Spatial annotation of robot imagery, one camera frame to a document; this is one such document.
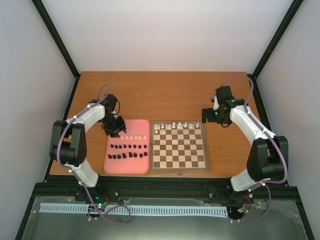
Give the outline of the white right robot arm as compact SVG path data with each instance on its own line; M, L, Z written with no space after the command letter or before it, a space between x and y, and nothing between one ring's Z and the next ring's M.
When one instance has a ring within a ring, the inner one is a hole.
M225 184L226 199L233 200L237 193L251 192L268 183L284 184L288 179L287 138L266 128L248 102L236 99L229 86L217 88L211 101L213 107L202 110L202 122L217 123L223 128L236 124L251 145L246 168Z

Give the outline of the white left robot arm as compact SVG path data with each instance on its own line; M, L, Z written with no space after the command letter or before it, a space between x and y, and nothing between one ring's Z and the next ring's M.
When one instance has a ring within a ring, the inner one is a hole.
M81 186L87 187L86 195L95 202L103 198L104 188L97 184L99 175L87 160L86 133L96 123L102 123L102 129L111 138L126 133L125 121L115 111L119 104L113 94L106 94L100 100L91 100L77 115L65 121L57 120L52 127L50 158L68 169Z

